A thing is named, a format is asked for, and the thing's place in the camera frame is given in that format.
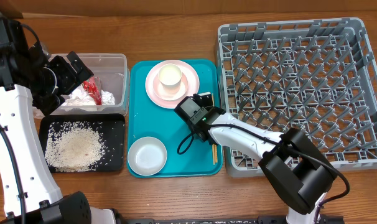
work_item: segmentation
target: red candy wrapper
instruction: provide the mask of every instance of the red candy wrapper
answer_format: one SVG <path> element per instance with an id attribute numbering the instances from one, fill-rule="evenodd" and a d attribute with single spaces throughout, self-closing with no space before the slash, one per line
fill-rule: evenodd
<path id="1" fill-rule="evenodd" d="M 101 83 L 100 78 L 91 77 L 82 83 L 83 89 L 95 100 L 96 105 L 101 105 Z"/>

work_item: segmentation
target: teal tray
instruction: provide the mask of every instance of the teal tray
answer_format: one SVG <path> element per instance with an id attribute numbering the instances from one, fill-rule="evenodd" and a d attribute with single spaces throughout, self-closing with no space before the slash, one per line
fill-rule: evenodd
<path id="1" fill-rule="evenodd" d="M 215 105 L 220 105 L 218 78 L 215 65 L 207 59 L 183 60 L 191 65 L 200 78 L 199 93 L 211 92 Z M 149 177 L 188 177 L 214 175 L 223 165 L 223 153 L 218 146 L 218 163 L 213 165 L 212 146 L 195 139 L 190 149 L 183 155 L 177 154 L 177 146 L 190 134 L 188 126 L 172 109 L 157 106 L 147 96 L 145 82 L 150 70 L 162 62 L 143 61 L 135 64 L 131 73 L 131 92 L 129 101 L 128 152 L 132 144 L 143 137 L 150 136 L 161 140 L 168 152 L 164 168 Z M 135 177 L 128 163 L 128 170 Z"/>

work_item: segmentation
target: gray bin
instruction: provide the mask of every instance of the gray bin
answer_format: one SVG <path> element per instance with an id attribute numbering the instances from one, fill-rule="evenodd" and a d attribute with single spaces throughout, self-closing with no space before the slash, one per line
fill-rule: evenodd
<path id="1" fill-rule="evenodd" d="M 269 131 L 301 129 L 338 170 L 377 169 L 377 67 L 363 21 L 227 24 L 216 47 L 227 112 Z M 240 149 L 225 157 L 233 177 L 263 175 Z"/>

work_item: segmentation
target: white cup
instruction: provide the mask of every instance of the white cup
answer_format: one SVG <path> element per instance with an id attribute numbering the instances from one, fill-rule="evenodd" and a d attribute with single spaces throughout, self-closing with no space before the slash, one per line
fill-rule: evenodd
<path id="1" fill-rule="evenodd" d="M 182 71 L 177 65 L 169 63 L 161 67 L 158 79 L 166 92 L 174 94 L 180 90 Z"/>

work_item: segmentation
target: wooden table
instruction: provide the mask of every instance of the wooden table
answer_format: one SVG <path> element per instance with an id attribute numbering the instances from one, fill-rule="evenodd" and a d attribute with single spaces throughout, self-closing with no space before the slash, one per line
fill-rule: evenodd
<path id="1" fill-rule="evenodd" d="M 215 61 L 216 32 L 222 24 L 333 17 L 359 17 L 364 21 L 377 62 L 377 12 L 82 17 L 22 22 L 32 26 L 53 53 L 123 53 L 132 68 L 141 60 Z M 377 223 L 377 170 L 345 175 L 351 193 L 328 203 L 322 213 L 344 215 L 346 223 Z M 125 167 L 122 172 L 55 174 L 54 178 L 64 195 L 81 190 L 92 206 L 116 208 L 126 218 L 251 218 L 287 213 L 287 206 L 266 178 L 234 179 L 225 168 L 212 177 L 137 179 Z M 343 190 L 343 182 L 338 180 L 328 195 Z M 3 218 L 0 179 L 0 220 Z"/>

